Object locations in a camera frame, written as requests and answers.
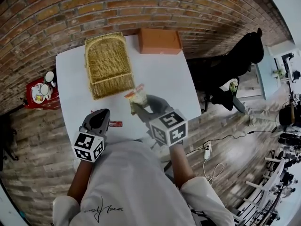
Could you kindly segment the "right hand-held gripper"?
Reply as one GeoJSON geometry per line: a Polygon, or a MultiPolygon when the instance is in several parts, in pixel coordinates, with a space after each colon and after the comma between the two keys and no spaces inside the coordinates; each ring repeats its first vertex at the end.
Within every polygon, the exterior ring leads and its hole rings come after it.
{"type": "Polygon", "coordinates": [[[188,121],[178,110],[173,111],[169,103],[160,97],[146,95],[148,105],[153,113],[137,107],[137,115],[142,122],[149,122],[152,137],[158,142],[172,146],[188,136],[188,121]]]}

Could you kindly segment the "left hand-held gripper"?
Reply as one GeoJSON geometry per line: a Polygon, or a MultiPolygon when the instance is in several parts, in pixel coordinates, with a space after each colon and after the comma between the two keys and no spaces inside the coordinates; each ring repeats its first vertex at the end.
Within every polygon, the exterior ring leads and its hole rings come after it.
{"type": "Polygon", "coordinates": [[[78,159],[95,162],[104,152],[110,115],[110,110],[105,108],[92,112],[84,119],[72,141],[72,150],[78,159]]]}

